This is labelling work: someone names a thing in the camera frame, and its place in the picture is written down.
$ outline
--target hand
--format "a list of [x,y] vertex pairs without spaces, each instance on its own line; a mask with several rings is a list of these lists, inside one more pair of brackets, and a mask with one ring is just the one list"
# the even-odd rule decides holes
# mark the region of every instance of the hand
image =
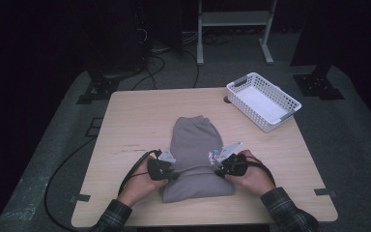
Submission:
[[128,180],[125,189],[123,189],[122,193],[117,197],[117,200],[129,207],[132,207],[135,203],[146,198],[146,196],[153,191],[167,185],[167,180],[153,181],[150,178],[147,173],[147,162],[151,159],[153,159],[153,157],[148,156],[143,160],[137,170],[133,173],[133,177]]
[[[239,154],[243,154],[244,156],[246,156],[249,161],[257,162],[255,160],[256,158],[249,150],[242,151]],[[272,183],[267,173],[261,168],[254,166],[248,166],[248,169],[243,176],[225,175],[225,179],[230,182],[237,183],[245,187],[252,193],[260,196],[272,189],[275,189],[275,185]]]

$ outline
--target wooden table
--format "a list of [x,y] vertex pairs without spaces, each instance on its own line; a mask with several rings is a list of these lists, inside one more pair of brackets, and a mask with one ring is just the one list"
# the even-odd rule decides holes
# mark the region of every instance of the wooden table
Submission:
[[[170,146],[179,117],[203,115],[221,134],[224,145],[242,141],[272,172],[298,207],[318,221],[334,221],[336,210],[324,189],[294,118],[270,133],[262,132],[233,104],[224,102],[226,88],[116,92],[112,95],[71,223],[95,224],[134,163],[147,151]],[[258,196],[236,187],[232,196],[162,203],[158,192],[133,207],[126,226],[218,225],[272,223]]]

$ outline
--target dark background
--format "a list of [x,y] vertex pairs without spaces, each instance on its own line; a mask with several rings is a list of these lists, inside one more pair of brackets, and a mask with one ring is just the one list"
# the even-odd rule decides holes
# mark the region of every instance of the dark background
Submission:
[[[84,22],[87,17],[81,11],[89,10],[90,14],[93,13],[91,8],[100,11],[96,7],[87,7],[87,4],[99,1],[79,2],[86,4],[86,8],[76,1],[0,0],[0,213],[74,79],[89,65],[106,64],[117,70],[124,66],[113,63],[119,60],[119,56],[113,58],[113,54],[119,52],[111,52],[105,59],[99,56],[109,50],[107,44],[110,41],[105,38],[115,31],[108,27],[94,33],[87,31],[88,28],[98,28],[96,22],[101,19]],[[116,6],[127,3],[124,0],[109,1],[110,4],[113,2]],[[136,20],[122,21],[147,27],[152,38],[179,46],[181,29],[196,29],[196,0],[152,0],[140,5],[141,1],[131,2]],[[351,78],[371,109],[371,2],[329,0],[311,3],[279,1],[272,31],[298,32],[305,25],[294,64],[314,65],[321,49],[327,49],[334,65]],[[246,6],[252,10],[269,7],[264,1],[242,0],[238,4],[236,1],[205,1],[207,10],[239,10],[247,9]],[[117,44],[133,45],[132,34],[116,35],[122,40]],[[100,52],[95,51],[94,46],[102,47]],[[120,53],[124,53],[125,47],[113,49],[122,49]],[[141,49],[144,47],[140,48],[139,55],[147,59],[147,52]],[[141,66],[141,62],[136,64],[126,68]]]

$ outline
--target gray cloth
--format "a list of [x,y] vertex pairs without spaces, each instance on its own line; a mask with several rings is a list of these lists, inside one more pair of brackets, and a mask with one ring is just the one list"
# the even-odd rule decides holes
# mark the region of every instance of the gray cloth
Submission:
[[222,139],[208,118],[179,118],[170,152],[176,159],[171,168],[180,177],[163,189],[163,202],[234,194],[234,186],[214,174],[214,156],[219,155],[222,146]]

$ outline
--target plaid sleeve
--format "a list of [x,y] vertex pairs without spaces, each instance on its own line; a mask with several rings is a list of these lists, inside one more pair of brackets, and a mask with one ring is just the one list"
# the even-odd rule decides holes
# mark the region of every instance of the plaid sleeve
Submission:
[[265,193],[261,200],[281,231],[319,230],[318,220],[297,208],[284,188],[276,188]]
[[132,209],[118,200],[112,200],[91,232],[122,231]]

